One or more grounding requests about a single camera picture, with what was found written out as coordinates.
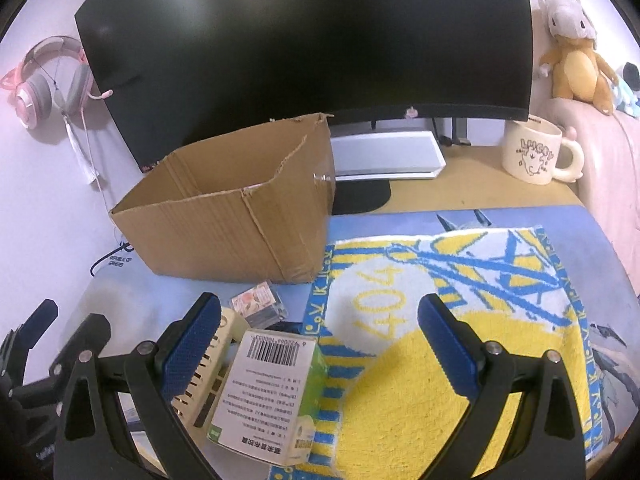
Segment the cream slotted plastic holder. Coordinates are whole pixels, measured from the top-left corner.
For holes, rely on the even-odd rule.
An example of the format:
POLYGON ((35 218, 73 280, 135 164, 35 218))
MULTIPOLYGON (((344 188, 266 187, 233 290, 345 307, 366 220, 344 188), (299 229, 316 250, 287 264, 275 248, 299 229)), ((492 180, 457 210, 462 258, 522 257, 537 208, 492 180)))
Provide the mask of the cream slotted plastic holder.
POLYGON ((231 308, 221 309, 220 325, 195 369, 193 377, 171 405, 192 437, 206 434, 209 415, 217 402, 226 373, 248 330, 246 319, 231 308))

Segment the pink sofa blanket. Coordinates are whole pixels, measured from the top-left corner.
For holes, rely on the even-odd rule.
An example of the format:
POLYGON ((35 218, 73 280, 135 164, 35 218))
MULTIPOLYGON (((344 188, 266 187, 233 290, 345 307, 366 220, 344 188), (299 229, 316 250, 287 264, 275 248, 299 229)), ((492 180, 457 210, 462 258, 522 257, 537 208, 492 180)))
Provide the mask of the pink sofa blanket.
POLYGON ((579 199, 612 244, 631 286, 639 289, 639 121, 623 112, 605 115, 593 106, 551 99, 541 116, 576 130, 585 153, 579 199))

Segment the small clear packet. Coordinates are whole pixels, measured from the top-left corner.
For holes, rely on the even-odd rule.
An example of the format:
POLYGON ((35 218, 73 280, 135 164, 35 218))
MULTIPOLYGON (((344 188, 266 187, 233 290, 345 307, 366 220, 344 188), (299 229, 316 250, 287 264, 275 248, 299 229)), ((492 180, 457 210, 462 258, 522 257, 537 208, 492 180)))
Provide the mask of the small clear packet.
POLYGON ((233 310, 244 318, 250 328, 265 330, 285 320, 288 310, 268 281, 250 287, 230 299, 233 310))

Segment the cream cartoon mug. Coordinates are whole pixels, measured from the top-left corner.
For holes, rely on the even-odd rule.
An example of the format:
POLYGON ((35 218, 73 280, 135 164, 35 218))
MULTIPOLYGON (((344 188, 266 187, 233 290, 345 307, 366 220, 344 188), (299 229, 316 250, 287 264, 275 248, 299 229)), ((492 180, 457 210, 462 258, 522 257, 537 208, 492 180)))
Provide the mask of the cream cartoon mug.
POLYGON ((530 115, 504 123, 501 165, 507 174, 529 184, 573 183, 582 178, 585 154, 574 136, 530 115))

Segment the brown cardboard box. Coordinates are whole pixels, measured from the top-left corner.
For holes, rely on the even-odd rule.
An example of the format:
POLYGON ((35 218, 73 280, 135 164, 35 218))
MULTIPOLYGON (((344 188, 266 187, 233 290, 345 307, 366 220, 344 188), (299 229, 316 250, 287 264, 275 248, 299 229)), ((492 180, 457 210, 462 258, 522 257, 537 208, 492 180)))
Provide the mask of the brown cardboard box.
POLYGON ((329 117, 316 113, 178 148, 111 217, 158 275, 309 283, 322 267, 334 194, 329 117))

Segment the pink cat-ear headset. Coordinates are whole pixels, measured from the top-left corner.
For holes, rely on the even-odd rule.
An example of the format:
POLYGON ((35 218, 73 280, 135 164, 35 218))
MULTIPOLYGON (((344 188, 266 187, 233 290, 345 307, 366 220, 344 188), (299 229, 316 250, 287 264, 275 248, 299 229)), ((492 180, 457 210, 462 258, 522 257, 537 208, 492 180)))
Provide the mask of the pink cat-ear headset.
POLYGON ((88 185, 99 181, 100 174, 82 150, 70 118, 84 114, 89 100, 104 101, 113 95, 108 89, 94 92, 94 81, 84 47, 70 36, 50 36, 35 44, 24 58, 1 79, 1 88, 10 92, 15 115, 27 130, 36 130, 51 115, 54 108, 63 119, 68 142, 75 155, 82 176, 88 185), (77 62, 70 88, 66 94, 55 76, 49 74, 43 63, 52 58, 67 56, 77 62))

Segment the green white medicine box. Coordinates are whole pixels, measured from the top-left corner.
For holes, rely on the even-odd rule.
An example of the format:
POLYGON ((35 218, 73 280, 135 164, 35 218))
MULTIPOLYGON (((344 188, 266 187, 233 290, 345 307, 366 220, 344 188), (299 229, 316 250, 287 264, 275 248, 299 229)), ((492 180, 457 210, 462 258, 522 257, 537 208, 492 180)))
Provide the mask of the green white medicine box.
POLYGON ((228 370, 207 437, 269 465, 305 463, 328 369, 314 337, 248 330, 228 370))

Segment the light blue desk mat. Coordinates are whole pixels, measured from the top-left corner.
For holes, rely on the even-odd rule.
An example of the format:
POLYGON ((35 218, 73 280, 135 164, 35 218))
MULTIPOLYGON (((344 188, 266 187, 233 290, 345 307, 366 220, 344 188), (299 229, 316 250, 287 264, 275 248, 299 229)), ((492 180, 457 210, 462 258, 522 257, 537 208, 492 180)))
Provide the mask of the light blue desk mat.
POLYGON ((429 292, 480 338, 562 354, 590 466, 638 412, 638 287, 581 206, 336 218, 318 278, 276 291, 328 363, 316 440, 286 469, 205 442, 226 479, 416 478, 466 405, 416 322, 429 292))

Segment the yellow blue 404 towel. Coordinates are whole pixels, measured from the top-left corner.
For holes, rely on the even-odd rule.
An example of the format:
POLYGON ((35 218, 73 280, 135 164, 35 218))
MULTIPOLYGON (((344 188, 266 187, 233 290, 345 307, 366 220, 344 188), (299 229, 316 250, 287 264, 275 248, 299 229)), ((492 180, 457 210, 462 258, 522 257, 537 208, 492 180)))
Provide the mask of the yellow blue 404 towel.
POLYGON ((300 330, 328 376, 308 460, 273 479, 579 479, 603 446, 586 310, 539 226, 330 243, 300 330))

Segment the black curved monitor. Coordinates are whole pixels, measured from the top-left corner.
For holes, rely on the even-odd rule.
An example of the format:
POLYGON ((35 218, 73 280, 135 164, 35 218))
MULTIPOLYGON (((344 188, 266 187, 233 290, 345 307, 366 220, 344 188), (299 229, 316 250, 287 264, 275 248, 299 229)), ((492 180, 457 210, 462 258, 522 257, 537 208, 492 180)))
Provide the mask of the black curved monitor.
POLYGON ((139 166, 312 113, 522 119, 529 0, 85 0, 79 39, 139 166))

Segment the white console under monitor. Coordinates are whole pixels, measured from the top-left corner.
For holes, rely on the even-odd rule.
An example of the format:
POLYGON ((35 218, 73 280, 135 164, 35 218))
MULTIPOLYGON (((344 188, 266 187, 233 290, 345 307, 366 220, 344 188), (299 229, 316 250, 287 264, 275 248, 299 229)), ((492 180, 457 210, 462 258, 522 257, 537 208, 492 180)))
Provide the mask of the white console under monitor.
POLYGON ((446 167, 431 131, 336 136, 331 146, 337 181, 435 179, 446 167))

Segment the Cubone plush toy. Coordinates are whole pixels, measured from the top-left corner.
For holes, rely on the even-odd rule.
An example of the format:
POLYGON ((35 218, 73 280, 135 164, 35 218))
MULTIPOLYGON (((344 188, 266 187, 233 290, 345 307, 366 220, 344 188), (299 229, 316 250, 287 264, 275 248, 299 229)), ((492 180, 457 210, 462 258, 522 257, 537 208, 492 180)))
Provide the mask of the Cubone plush toy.
POLYGON ((554 47, 538 62, 538 74, 552 77, 553 99, 591 104, 601 114, 613 114, 610 84, 617 74, 596 51, 597 31, 580 0, 538 0, 554 47))

